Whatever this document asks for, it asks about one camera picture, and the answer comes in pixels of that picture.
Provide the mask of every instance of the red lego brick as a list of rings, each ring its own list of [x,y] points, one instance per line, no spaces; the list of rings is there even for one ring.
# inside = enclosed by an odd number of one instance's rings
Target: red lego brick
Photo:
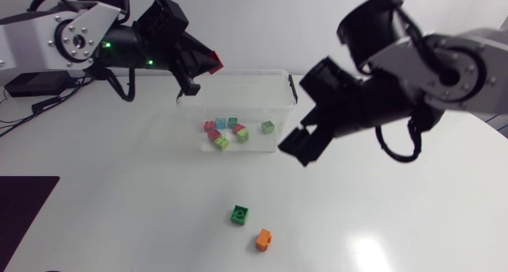
[[[205,132],[210,132],[215,129],[215,121],[205,122]]]
[[[217,138],[219,138],[221,136],[222,136],[222,134],[217,129],[214,129],[214,130],[208,132],[208,139],[212,140],[212,141],[215,141]]]
[[[233,126],[233,133],[237,134],[240,130],[244,129],[245,127],[241,124]]]

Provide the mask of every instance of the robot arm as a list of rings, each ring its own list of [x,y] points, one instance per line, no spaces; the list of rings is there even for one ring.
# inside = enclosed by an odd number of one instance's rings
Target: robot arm
[[[421,152],[421,134],[446,109],[508,113],[508,30],[477,29],[458,36],[421,34],[401,9],[403,0],[369,0],[339,25],[357,79],[330,58],[300,82],[315,108],[280,145],[306,166],[316,161],[334,137],[375,128],[381,148],[408,163]],[[390,150],[381,126],[410,117],[412,155]],[[316,125],[310,133],[306,126]]]
[[[29,10],[43,1],[34,0]],[[130,102],[134,69],[169,70],[184,94],[196,95],[199,85],[192,79],[222,67],[215,52],[185,31],[189,22],[175,2],[156,0],[133,26],[122,25],[120,13],[128,17],[129,0],[67,2],[54,10],[1,19],[0,70],[84,70],[107,79]],[[130,95],[107,67],[130,69]]]

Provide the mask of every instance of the black mat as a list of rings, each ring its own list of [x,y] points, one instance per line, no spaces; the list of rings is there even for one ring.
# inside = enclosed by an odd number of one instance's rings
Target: black mat
[[[55,188],[60,177],[0,177],[0,271]]]

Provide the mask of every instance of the lego brick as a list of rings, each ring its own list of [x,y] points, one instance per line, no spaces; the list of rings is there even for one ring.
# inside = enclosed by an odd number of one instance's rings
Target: lego brick
[[[247,216],[248,216],[247,208],[235,205],[233,213],[231,214],[231,221],[235,224],[244,225],[245,221],[247,221]]]
[[[256,249],[266,251],[271,243],[271,232],[266,229],[261,229],[260,234],[256,239]]]
[[[221,132],[219,132],[217,129],[208,132],[208,139],[212,141],[215,141],[217,138],[221,136],[222,136]]]
[[[241,124],[237,124],[233,127],[233,133],[234,134],[237,134],[237,132],[239,132],[240,130],[244,129],[245,127]]]
[[[215,121],[205,122],[205,132],[210,132],[215,129]]]
[[[248,140],[248,130],[246,128],[241,129],[239,132],[237,132],[237,138],[238,141],[241,143],[244,143]]]
[[[264,133],[270,133],[275,130],[275,125],[273,125],[271,121],[265,121],[261,124],[261,128],[263,129]]]
[[[215,119],[215,128],[224,129],[225,128],[225,118],[216,118]]]
[[[221,149],[221,150],[224,150],[228,147],[229,145],[229,140],[227,140],[224,136],[219,136],[215,141],[215,146],[217,146],[217,148]]]
[[[230,117],[228,119],[228,128],[233,128],[237,124],[238,124],[238,118],[236,118],[236,117]]]

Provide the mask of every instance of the clear plastic container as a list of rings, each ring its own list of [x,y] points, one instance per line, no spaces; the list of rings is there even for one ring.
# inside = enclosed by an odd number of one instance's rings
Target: clear plastic container
[[[190,122],[202,151],[220,151],[208,139],[206,121],[226,119],[226,128],[218,129],[228,139],[224,151],[275,151],[287,114],[296,105],[292,77],[286,71],[226,71],[218,75],[203,75],[194,79],[201,90],[194,97],[182,96],[176,107]],[[231,128],[229,117],[249,132],[249,139],[240,143]],[[263,133],[261,124],[271,121],[275,131]]]

